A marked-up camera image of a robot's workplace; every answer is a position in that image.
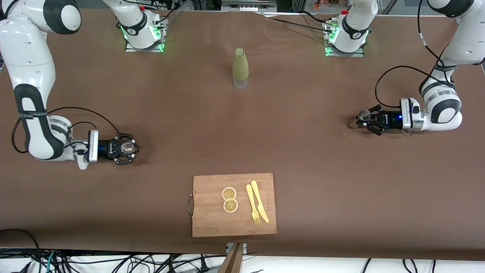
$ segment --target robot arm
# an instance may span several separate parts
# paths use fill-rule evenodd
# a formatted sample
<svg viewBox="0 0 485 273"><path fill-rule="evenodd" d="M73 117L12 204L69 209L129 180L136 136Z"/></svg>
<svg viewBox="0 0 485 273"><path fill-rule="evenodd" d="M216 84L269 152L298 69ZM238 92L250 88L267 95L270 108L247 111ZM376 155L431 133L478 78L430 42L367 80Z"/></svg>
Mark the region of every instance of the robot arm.
<svg viewBox="0 0 485 273"><path fill-rule="evenodd" d="M55 81L55 67L46 32L77 32L81 15L76 2L10 0L0 3L3 11L11 7L0 20L0 52L14 88L26 150L40 160L77 160L82 170L99 157L112 159L117 164L130 163L138 152L131 135L118 133L111 140L98 140L98 131L92 130L89 139L73 139L68 119L48 116L47 100Z"/></svg>
<svg viewBox="0 0 485 273"><path fill-rule="evenodd" d="M8 18L0 21L0 51L25 129L25 147L32 156L42 160L61 157L67 141L67 128L52 128L46 111L55 68L45 32L75 33L81 25L75 2L64 0L57 5L58 9L53 8L54 2L18 1L13 4ZM3 2L3 7L8 5L10 1Z"/></svg>
<svg viewBox="0 0 485 273"><path fill-rule="evenodd" d="M353 0L348 13L341 14L335 19L337 27L329 42L342 52L357 51L365 43L369 26L378 9L377 0Z"/></svg>
<svg viewBox="0 0 485 273"><path fill-rule="evenodd" d="M121 24L125 39L137 49L145 49L160 40L160 15L121 0L103 0Z"/></svg>
<svg viewBox="0 0 485 273"><path fill-rule="evenodd" d="M448 17L460 16L460 23L433 67L433 78L427 77L420 85L426 108L420 109L414 98L403 98L400 111L381 111L380 105L370 112L361 111L357 124L375 134L381 135L386 129L446 131L461 124L462 104L451 76L458 65L478 64L485 58L485 3L477 0L429 0L428 3L433 10Z"/></svg>

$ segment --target yellow knife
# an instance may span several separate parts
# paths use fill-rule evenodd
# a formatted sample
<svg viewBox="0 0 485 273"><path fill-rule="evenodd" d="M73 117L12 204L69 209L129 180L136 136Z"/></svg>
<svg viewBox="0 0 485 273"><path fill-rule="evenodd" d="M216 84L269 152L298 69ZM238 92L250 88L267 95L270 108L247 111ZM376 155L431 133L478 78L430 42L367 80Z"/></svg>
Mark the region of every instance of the yellow knife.
<svg viewBox="0 0 485 273"><path fill-rule="evenodd" d="M264 211L263 207L263 202L261 202L261 197L259 196L259 189L258 189L258 184L256 181L251 181L251 186L253 187L253 192L256 195L256 199L258 200L258 211L259 214L261 214L261 217L263 217L264 221L269 223L268 216L266 216L266 211Z"/></svg>

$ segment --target black cable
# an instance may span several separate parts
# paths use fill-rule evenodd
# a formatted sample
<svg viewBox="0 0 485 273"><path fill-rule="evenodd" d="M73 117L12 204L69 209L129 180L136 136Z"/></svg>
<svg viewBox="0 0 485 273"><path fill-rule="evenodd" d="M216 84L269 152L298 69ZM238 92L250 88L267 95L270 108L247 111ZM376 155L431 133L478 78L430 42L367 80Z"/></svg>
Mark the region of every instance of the black cable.
<svg viewBox="0 0 485 273"><path fill-rule="evenodd" d="M176 10L176 9L171 9L166 16L164 16L162 19L160 19L158 21L155 21L155 24L158 24L158 23L162 22L163 20L167 19L174 10Z"/></svg>
<svg viewBox="0 0 485 273"><path fill-rule="evenodd" d="M150 272L150 266L147 265L147 264L144 264L144 263L141 263L141 262L137 262L137 261L131 261L129 264L128 264L128 267L126 268L126 272L127 273L132 273L133 272L133 269L135 267L137 267L138 265L143 265L143 266L146 266L148 268L148 272Z"/></svg>
<svg viewBox="0 0 485 273"><path fill-rule="evenodd" d="M207 272L209 271L209 267L207 267L207 264L206 264L206 259L204 258L204 255L200 255L200 272L204 273L204 272Z"/></svg>
<svg viewBox="0 0 485 273"><path fill-rule="evenodd" d="M143 263L143 261L145 261L146 259L148 259L148 257L150 257L150 256L151 256L151 255L146 256L145 258L141 259L139 262L131 262L131 263L136 263L136 265L135 265L135 266L132 266L131 270L130 270L129 272L128 272L128 270L127 270L127 272L128 272L128 273L132 273L132 272L133 272L133 269L135 269L135 268L136 268L138 265L142 264L142 263Z"/></svg>
<svg viewBox="0 0 485 273"><path fill-rule="evenodd" d="M4 19L7 19L8 17L8 13L10 12L10 9L14 6L15 3L17 3L18 0L13 0L10 5L8 5L7 9L5 10L5 13L4 13Z"/></svg>
<svg viewBox="0 0 485 273"><path fill-rule="evenodd" d="M196 267L193 263L189 262L191 266L195 267L197 269L197 273L202 273L202 270L200 270L198 267Z"/></svg>
<svg viewBox="0 0 485 273"><path fill-rule="evenodd" d="M368 258L367 261L365 262L364 269L362 269L362 273L365 273L365 271L367 270L367 266L369 265L370 262L371 262L371 258Z"/></svg>
<svg viewBox="0 0 485 273"><path fill-rule="evenodd" d="M319 31L323 31L323 32L332 33L332 31L328 30L328 29L310 27L310 26L306 26L306 25L302 25L302 24L298 24L298 23L294 23L294 22L290 22L290 21L280 20L280 19L276 19L276 18L272 18L272 17L269 17L269 19L273 19L275 21L279 21L279 22L283 22L283 23L292 24L292 25L295 25L295 26L300 26L300 27L304 27L304 28L315 29L315 30L319 30Z"/></svg>
<svg viewBox="0 0 485 273"><path fill-rule="evenodd" d="M431 48L428 47L428 45L426 44L426 42L424 41L424 37L423 37L423 34L421 32L421 20L420 20L420 13L421 13L421 4L422 4L423 0L420 0L420 4L418 5L418 33L421 37L421 41L423 42L424 44L424 47L436 58L436 60L440 61L441 65L444 66L444 63L443 61L440 59L440 57L438 57L432 50Z"/></svg>
<svg viewBox="0 0 485 273"><path fill-rule="evenodd" d="M62 266L62 271L65 273L65 268L64 268L64 262L63 262L63 258L61 257L61 266Z"/></svg>
<svg viewBox="0 0 485 273"><path fill-rule="evenodd" d="M152 5L152 4L145 4L145 3L138 3L138 2L133 2L133 1L128 1L128 0L122 0L123 2L130 3L130 4L137 4L140 6L147 6L147 7L158 7L157 5Z"/></svg>
<svg viewBox="0 0 485 273"><path fill-rule="evenodd" d="M375 83L375 93L374 93L374 94L375 94L375 99L377 100L377 102L379 102L381 105L383 105L383 106L385 106L385 107L389 107L389 108L400 108L400 106L390 106L390 105L387 105L387 104L382 103L382 102L380 101L380 99L378 98L378 96L377 96L377 86L379 85L379 82L381 81L381 79L382 79L382 78L383 78L383 77L384 77L384 76L385 76L387 73L389 73L389 72L393 71L394 69L398 69L398 68L409 68L409 69L412 69L412 70L414 70L414 71L417 71L417 72L419 72L419 73L421 73L421 74L424 74L424 75L426 75L426 76L428 76L428 77L432 78L433 80L435 80L435 81L437 81L437 82L439 82L439 83L441 83L441 84L443 84L443 85L446 85L446 86L449 86L449 87L451 87L451 88L454 88L454 86L453 86L452 84L449 84L449 83L444 82L444 81L440 81L439 79L437 79L437 78L435 78L435 77L431 76L430 74L428 74L428 73L426 73L426 72L424 72L424 71L422 71L422 70L420 70L420 69L417 69L417 68L414 68L414 67L410 67L410 66L396 66L396 67L393 67L393 68L391 68L391 69L387 70L386 72L384 72L384 74L382 74L382 75L379 77L379 79L377 80L377 83Z"/></svg>
<svg viewBox="0 0 485 273"><path fill-rule="evenodd" d="M117 261L121 261L121 260L124 260L124 259L125 258L111 259L111 260L104 260L104 261L93 261L93 262L76 262L76 261L69 261L69 262L74 263L74 264L94 264L94 263L117 262Z"/></svg>
<svg viewBox="0 0 485 273"><path fill-rule="evenodd" d="M478 63L478 64L473 64L473 65L474 65L474 66L480 66L480 65L482 65L483 63L485 63L485 58L484 58L484 59L483 59L483 60L482 60L480 63Z"/></svg>
<svg viewBox="0 0 485 273"><path fill-rule="evenodd" d="M214 258L214 257L226 257L226 255L211 255L211 256L206 256L205 258ZM177 265L176 267L174 267L173 270L177 269L178 267L181 267L184 264L188 264L190 262L197 261L197 260L200 260L200 259L201 258L194 258L194 259L191 259L191 260L187 260L187 261Z"/></svg>
<svg viewBox="0 0 485 273"><path fill-rule="evenodd" d="M1 233L5 233L5 232L10 232L10 231L17 231L17 232L21 232L21 233L25 233L27 234L33 241L33 243L35 244L35 248L37 249L37 254L39 256L39 261L42 261L42 256L40 255L40 248L39 248L39 244L37 243L37 240L35 239L35 237L32 235L32 233L28 232L27 230L25 229L19 229L19 228L11 228L11 229L4 229L4 230L0 230L0 234ZM41 273L41 269L42 269L42 266L39 265L39 273Z"/></svg>
<svg viewBox="0 0 485 273"><path fill-rule="evenodd" d="M162 272L169 264L171 264L176 258L180 257L180 254L171 254L169 258L162 264L160 265L155 273L160 273Z"/></svg>
<svg viewBox="0 0 485 273"><path fill-rule="evenodd" d="M11 134L11 140L12 140L12 147L15 149L15 151L17 151L18 153L20 154L25 154L27 153L28 151L25 150L25 151L21 151L17 148L17 145L15 144L15 132L17 131L17 127L18 125L20 124L20 121L21 119L17 119L17 122L15 122L15 125L14 125L14 129L12 130L12 134Z"/></svg>
<svg viewBox="0 0 485 273"><path fill-rule="evenodd" d="M418 273L418 269L416 268L416 264L414 263L414 260L413 259L410 259L411 260L411 263L413 264L414 266L414 273ZM406 270L409 272L409 273L412 273L409 268L407 267L406 265L406 259L403 259L403 265L404 265L404 268L406 268Z"/></svg>
<svg viewBox="0 0 485 273"><path fill-rule="evenodd" d="M60 108L56 108L56 109L54 109L54 110L52 110L52 111L50 111L50 112L47 112L47 113L48 113L48 114L52 114L52 113L54 113L54 112L57 112L57 111L59 111L59 110L64 110L64 109L79 109L79 110L84 110L84 111L88 111L88 112L91 112L91 113L93 113L93 114L96 114L96 115L98 115L98 116L102 117L102 118L103 118L105 121L107 121L107 122L108 122L108 123L109 123L109 124L110 124L110 125L111 125L111 126L114 128L114 130L116 131L116 133L117 133L117 134L119 134L119 133L120 133L120 131L118 130L118 128L117 128L117 127L116 127L116 126L115 126L115 125L114 125L114 124L113 124L113 123L112 123L112 122L111 122L109 119L107 119L107 118L106 118L105 116L103 116L102 114L100 114L100 113L98 113L98 112L96 112L96 111L90 110L90 109L88 109L88 108L77 107L77 106L66 106L66 107L60 107Z"/></svg>
<svg viewBox="0 0 485 273"><path fill-rule="evenodd" d="M103 116L102 114L96 112L96 111L93 111L93 110L90 110L90 109L87 109L87 108L83 108L83 107L77 107L77 106L66 106L66 107L60 107L60 108L56 108L50 112L48 112L48 114L51 114L51 113L54 113L56 111L60 111L60 110L64 110L64 109L79 109L79 110L84 110L84 111L88 111L88 112L91 112L93 114L96 114L100 117L102 117L105 121L107 121L113 128L114 130L116 131L117 134L120 133L120 131L118 130L118 128L109 120L107 119L105 116ZM20 154L25 154L27 153L28 151L21 151L18 149L16 143L15 143L15 132L17 131L17 128L18 128L18 125L20 124L20 121L21 119L17 119L17 122L15 122L15 125L14 125L14 128L12 129L12 134L11 134L11 141L12 141L12 147L15 149L15 151L17 151L18 153Z"/></svg>
<svg viewBox="0 0 485 273"><path fill-rule="evenodd" d="M153 255L150 255L150 259L152 260L153 263L155 263L155 260L153 259ZM157 267L155 266L155 264L153 264L153 272L155 272L156 269Z"/></svg>
<svg viewBox="0 0 485 273"><path fill-rule="evenodd" d="M121 267L128 261L130 260L134 255L130 255L128 257L126 257L124 260L122 260L114 269L113 271L111 271L111 273L117 273Z"/></svg>
<svg viewBox="0 0 485 273"><path fill-rule="evenodd" d="M310 13L310 12L308 12L308 11L304 11L304 10L302 10L302 11L299 11L298 13L303 13L303 14L306 14L306 15L310 16L310 17L311 17L313 20L315 20L315 21L317 21L317 22L320 22L320 23L325 23L325 21L326 21L326 20L320 20L320 19L316 18L315 16L313 16L313 14L311 14L311 13Z"/></svg>
<svg viewBox="0 0 485 273"><path fill-rule="evenodd" d="M67 134L68 134L68 135L67 135L67 145L64 147L64 149L65 149L65 148L67 148L67 147L69 147L69 146L72 146L73 144L82 143L82 144L84 144L84 145L86 146L86 151L85 151L83 154L87 154L87 153L88 153L88 151L89 151L89 147L88 147L88 145L87 145L86 143L84 143L84 142L80 142L80 141L76 141L76 142L71 143L71 139L70 139L70 137L69 137L69 134L71 133L71 131L72 131L72 129L74 128L74 126L76 126L76 125L78 125L78 124L83 124L83 123L90 124L90 125L94 126L94 129L97 129L96 125L95 125L94 123L90 122L90 121L79 121L79 122L76 122L76 123L72 124L72 125L71 125L71 126L69 126L69 128L67 129Z"/></svg>
<svg viewBox="0 0 485 273"><path fill-rule="evenodd" d="M155 3L155 6L157 7L157 10L160 10L160 7L157 4L157 0L151 0L151 4L153 5Z"/></svg>

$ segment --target bottle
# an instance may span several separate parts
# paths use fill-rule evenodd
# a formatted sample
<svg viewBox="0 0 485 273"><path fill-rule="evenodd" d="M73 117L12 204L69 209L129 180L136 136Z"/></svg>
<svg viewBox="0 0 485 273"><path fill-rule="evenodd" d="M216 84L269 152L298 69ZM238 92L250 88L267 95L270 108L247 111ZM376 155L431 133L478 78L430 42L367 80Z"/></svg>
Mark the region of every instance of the bottle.
<svg viewBox="0 0 485 273"><path fill-rule="evenodd" d="M249 66L244 49L236 48L232 61L232 81L237 89L244 89L249 84Z"/></svg>

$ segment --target wooden cutting board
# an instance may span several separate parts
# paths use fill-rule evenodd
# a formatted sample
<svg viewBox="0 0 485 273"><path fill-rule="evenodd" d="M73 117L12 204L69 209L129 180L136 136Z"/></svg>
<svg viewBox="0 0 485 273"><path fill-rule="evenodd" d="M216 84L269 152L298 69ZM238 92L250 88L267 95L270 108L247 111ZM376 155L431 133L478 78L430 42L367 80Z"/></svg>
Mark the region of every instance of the wooden cutting board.
<svg viewBox="0 0 485 273"><path fill-rule="evenodd" d="M255 180L269 222L261 215L256 225L251 216L251 203L246 185ZM236 190L238 209L233 213L224 211L222 191L226 187ZM192 237L242 236L276 234L275 191L272 173L223 174L194 176L194 213ZM254 196L255 206L258 200Z"/></svg>

